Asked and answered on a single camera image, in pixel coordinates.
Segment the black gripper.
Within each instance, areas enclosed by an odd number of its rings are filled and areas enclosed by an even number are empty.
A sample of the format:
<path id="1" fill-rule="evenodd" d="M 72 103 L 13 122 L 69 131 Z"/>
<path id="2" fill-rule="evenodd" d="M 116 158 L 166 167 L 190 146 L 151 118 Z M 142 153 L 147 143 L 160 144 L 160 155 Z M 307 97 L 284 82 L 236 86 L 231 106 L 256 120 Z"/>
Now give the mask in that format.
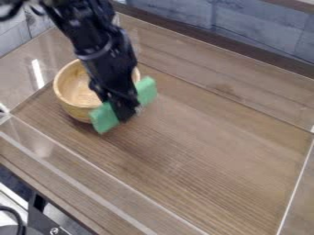
<path id="1" fill-rule="evenodd" d="M 89 89 L 101 103 L 109 102 L 120 122 L 127 122 L 140 106 L 132 83 L 136 56 L 125 31 L 119 28 L 107 34 L 107 43 L 95 51 L 76 52 L 89 76 Z"/>

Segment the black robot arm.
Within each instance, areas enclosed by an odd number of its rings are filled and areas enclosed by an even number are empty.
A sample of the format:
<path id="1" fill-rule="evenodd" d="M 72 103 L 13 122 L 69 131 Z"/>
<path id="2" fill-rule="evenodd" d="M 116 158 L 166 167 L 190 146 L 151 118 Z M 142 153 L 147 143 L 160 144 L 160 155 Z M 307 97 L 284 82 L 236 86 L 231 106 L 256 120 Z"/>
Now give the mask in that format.
<path id="1" fill-rule="evenodd" d="M 24 6 L 51 19 L 72 44 L 89 89 L 111 105 L 117 120 L 128 121 L 140 105 L 132 82 L 138 59 L 124 29 L 112 23 L 109 0 L 0 0 L 0 6 L 8 9 L 0 22 L 11 20 Z"/>

